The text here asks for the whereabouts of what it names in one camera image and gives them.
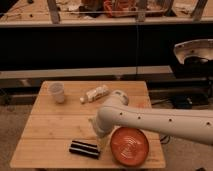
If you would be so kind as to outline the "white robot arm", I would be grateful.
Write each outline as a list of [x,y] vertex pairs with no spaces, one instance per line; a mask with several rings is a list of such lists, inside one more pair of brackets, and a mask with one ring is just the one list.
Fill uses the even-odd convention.
[[213,110],[137,108],[128,103],[124,91],[109,95],[89,119],[97,138],[105,138],[115,126],[122,126],[213,146]]

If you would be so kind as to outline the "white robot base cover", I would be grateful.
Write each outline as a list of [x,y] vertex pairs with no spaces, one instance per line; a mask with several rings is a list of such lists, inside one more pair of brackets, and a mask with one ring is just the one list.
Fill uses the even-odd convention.
[[180,64],[191,57],[204,61],[213,60],[213,39],[196,39],[174,45],[174,55]]

